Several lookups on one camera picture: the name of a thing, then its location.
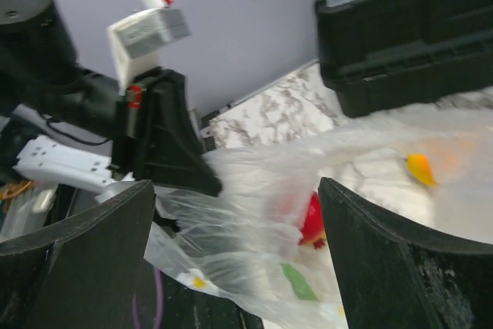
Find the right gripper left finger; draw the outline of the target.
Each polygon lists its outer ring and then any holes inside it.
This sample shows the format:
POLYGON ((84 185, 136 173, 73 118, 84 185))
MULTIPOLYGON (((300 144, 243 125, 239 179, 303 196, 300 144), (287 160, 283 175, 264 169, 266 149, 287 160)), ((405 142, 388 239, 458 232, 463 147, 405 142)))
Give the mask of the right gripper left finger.
POLYGON ((124 328, 153 221, 148 180, 1 244, 3 328, 124 328))

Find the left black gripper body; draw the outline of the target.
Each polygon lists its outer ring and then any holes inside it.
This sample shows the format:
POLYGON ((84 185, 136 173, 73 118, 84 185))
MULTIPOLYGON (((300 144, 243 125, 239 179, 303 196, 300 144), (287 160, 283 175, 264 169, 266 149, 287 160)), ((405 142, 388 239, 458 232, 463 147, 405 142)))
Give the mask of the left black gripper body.
POLYGON ((126 96, 79 64, 55 0, 1 0, 2 116, 19 105, 112 140, 110 170, 142 174, 139 147, 126 135, 126 96))

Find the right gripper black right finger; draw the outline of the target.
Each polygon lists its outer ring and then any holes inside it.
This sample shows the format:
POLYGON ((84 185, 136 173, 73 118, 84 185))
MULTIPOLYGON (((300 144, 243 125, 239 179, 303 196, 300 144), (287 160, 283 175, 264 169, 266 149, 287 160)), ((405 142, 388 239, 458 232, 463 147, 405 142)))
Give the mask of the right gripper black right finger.
POLYGON ((330 178, 318 187, 350 328, 492 326, 492 246, 433 230, 330 178))

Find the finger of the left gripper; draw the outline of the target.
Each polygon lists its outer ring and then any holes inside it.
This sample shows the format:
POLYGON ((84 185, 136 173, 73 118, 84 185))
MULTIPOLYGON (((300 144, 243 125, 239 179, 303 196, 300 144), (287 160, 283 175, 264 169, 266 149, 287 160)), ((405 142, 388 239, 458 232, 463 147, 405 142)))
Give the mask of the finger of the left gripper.
POLYGON ((154 68, 136 79, 143 89, 133 176, 157 186, 218 196, 222 183, 203 158, 186 105, 186 77, 154 68))

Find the red fake pomegranate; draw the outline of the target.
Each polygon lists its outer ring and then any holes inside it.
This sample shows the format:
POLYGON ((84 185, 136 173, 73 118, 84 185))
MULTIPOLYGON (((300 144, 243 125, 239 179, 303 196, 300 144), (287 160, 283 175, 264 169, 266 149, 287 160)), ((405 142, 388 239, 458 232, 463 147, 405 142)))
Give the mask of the red fake pomegranate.
POLYGON ((327 236, 324 229, 324 219, 321 212, 320 198, 317 192, 312 192, 308 204, 304 224, 300 229, 302 237, 298 242, 301 246, 313 246, 320 249, 325 246, 327 236))

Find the yellow orange fake mango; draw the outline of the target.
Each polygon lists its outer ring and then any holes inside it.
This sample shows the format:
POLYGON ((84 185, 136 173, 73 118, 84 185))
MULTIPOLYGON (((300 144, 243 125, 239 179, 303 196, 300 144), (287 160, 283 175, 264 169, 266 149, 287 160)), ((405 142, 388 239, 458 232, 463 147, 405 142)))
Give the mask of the yellow orange fake mango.
POLYGON ((405 157, 407 171, 421 184, 427 187, 439 186, 434 178, 428 157, 423 153, 409 153, 405 157))

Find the clear plastic bag of fruits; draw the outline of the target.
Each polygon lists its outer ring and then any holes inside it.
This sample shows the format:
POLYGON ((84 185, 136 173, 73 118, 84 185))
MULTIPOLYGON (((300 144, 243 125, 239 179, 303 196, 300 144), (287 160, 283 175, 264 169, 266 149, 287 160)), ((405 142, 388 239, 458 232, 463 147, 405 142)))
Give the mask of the clear plastic bag of fruits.
POLYGON ((145 258, 186 287, 283 328, 350 328, 328 238, 320 249, 298 244, 323 178, 425 227, 492 246, 487 109, 379 112, 306 139, 206 157, 222 194, 165 195, 163 210, 180 231, 170 237, 152 227, 145 258), (409 153, 428 157, 439 186, 407 171, 409 153))

